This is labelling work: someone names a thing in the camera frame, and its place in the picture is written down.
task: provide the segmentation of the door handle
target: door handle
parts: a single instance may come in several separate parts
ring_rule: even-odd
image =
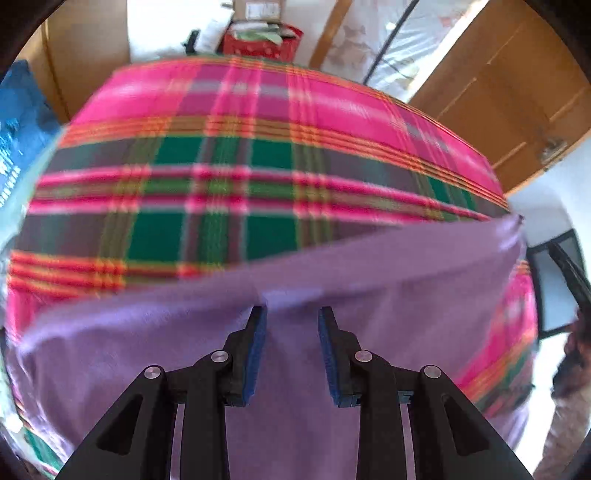
[[[542,165],[547,165],[565,151],[568,146],[569,144],[566,140],[561,138],[549,138],[540,153],[540,162]]]

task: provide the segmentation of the blue gripper pad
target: blue gripper pad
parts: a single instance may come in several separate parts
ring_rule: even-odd
[[[256,378],[261,366],[262,349],[265,345],[265,333],[267,331],[267,309],[262,308],[252,338],[252,345],[248,351],[244,372],[244,388],[242,389],[242,401],[246,405],[255,392]]]
[[[341,393],[339,391],[336,358],[334,356],[329,331],[326,326],[326,318],[324,317],[322,309],[320,309],[318,313],[318,334],[320,336],[320,346],[322,348],[322,357],[324,359],[326,379],[329,383],[330,396],[335,402],[335,405],[339,406],[341,404]]]

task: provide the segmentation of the black pole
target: black pole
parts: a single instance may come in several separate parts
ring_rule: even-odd
[[[390,35],[388,36],[388,39],[386,40],[386,43],[380,49],[380,51],[378,53],[378,56],[375,57],[375,60],[372,63],[372,66],[369,69],[368,74],[363,79],[363,84],[364,85],[367,85],[368,84],[369,79],[374,74],[374,71],[378,67],[379,62],[382,61],[382,58],[384,58],[384,55],[385,55],[386,51],[390,48],[390,45],[392,44],[392,42],[396,38],[396,35],[398,35],[398,32],[400,31],[400,29],[402,28],[402,26],[404,25],[404,23],[406,22],[406,20],[410,16],[410,14],[413,13],[413,10],[417,6],[417,3],[418,3],[418,0],[412,0],[408,4],[407,9],[404,11],[404,13],[402,14],[402,16],[400,17],[400,20],[398,20],[398,22],[396,23],[396,27],[394,28],[394,30],[392,30],[390,32]]]

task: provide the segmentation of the wooden door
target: wooden door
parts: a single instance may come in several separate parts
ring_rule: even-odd
[[[487,156],[506,192],[591,131],[591,85],[523,0],[491,0],[412,98]]]

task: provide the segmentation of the cardboard box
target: cardboard box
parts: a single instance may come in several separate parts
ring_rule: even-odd
[[[280,21],[285,0],[234,0],[234,21]]]

